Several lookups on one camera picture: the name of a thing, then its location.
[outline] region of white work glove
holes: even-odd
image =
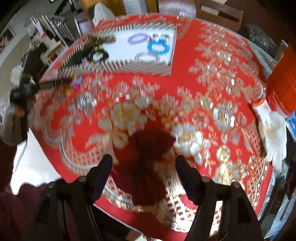
[[[266,100],[252,103],[259,120],[259,134],[262,139],[266,157],[268,162],[272,162],[272,166],[281,171],[281,162],[287,155],[287,132],[286,121],[276,111],[271,111]]]

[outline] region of purple bracelet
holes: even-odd
[[[140,40],[138,40],[138,41],[133,41],[133,39],[137,38],[137,37],[142,37],[142,38]],[[128,43],[132,44],[132,45],[140,44],[140,43],[145,42],[148,38],[149,38],[149,36],[147,34],[144,34],[144,33],[134,34],[134,35],[132,35],[132,36],[130,36],[128,38]]]

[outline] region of floral pattern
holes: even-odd
[[[137,128],[143,129],[147,122],[147,117],[141,114],[140,109],[127,102],[116,104],[110,112],[110,117],[115,127],[128,131],[129,135],[132,135]]]
[[[171,77],[93,73],[83,75],[79,88],[72,92],[64,93],[62,86],[43,91],[35,104],[34,134],[63,178],[73,181],[96,166],[105,153],[120,166],[135,131],[161,129],[176,138],[163,158],[174,160],[183,154],[203,176],[227,185],[238,181],[257,210],[264,198],[261,186],[268,182],[265,176],[270,170],[260,155],[255,116],[248,107],[248,102],[264,94],[248,44],[219,26],[172,16],[118,17],[95,31],[156,19],[178,26]],[[193,46],[187,48],[189,39]],[[56,76],[54,70],[78,44],[55,61],[44,80]],[[184,239],[196,208],[182,202],[180,195],[186,193],[172,164],[159,162],[153,167],[165,187],[164,198],[156,203],[134,205],[132,194],[109,177],[96,204],[144,232],[145,226],[129,223],[128,216],[152,215],[171,229],[171,237],[179,232]],[[211,235],[219,228],[221,205],[217,203]],[[114,207],[121,212],[114,212]],[[156,236],[168,239],[159,233]]]
[[[234,127],[234,112],[232,103],[229,102],[227,106],[217,105],[213,110],[213,119],[218,130],[227,132]]]
[[[202,132],[197,131],[194,125],[179,124],[173,128],[172,136],[176,138],[174,146],[180,155],[192,155],[195,159],[201,156]]]

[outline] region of beaded bracelet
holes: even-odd
[[[159,62],[159,60],[160,60],[160,57],[157,54],[152,53],[152,52],[140,52],[140,53],[136,54],[135,60],[139,60],[139,58],[142,56],[154,57],[156,59],[156,62]]]
[[[163,46],[164,49],[162,51],[153,50],[153,45],[161,45],[161,46]],[[148,43],[147,49],[149,52],[155,53],[157,55],[163,55],[163,54],[167,54],[169,52],[170,46],[167,45],[162,40],[157,40],[157,41],[153,40]]]
[[[105,50],[102,50],[99,48],[97,51],[94,51],[93,53],[91,53],[90,61],[101,62],[101,61],[105,61],[108,58],[109,58],[109,54]]]
[[[134,41],[134,39],[137,38],[137,37],[142,37],[142,38],[137,40],[137,41]],[[130,36],[128,38],[128,43],[132,44],[132,45],[140,44],[140,43],[145,42],[148,38],[149,38],[149,36],[147,34],[138,33],[138,34],[134,34],[134,35]]]

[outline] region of wooden chair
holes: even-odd
[[[201,10],[202,6],[218,10],[219,15],[216,16]],[[219,24],[235,32],[240,29],[244,15],[243,11],[212,0],[196,0],[196,13],[198,18]]]

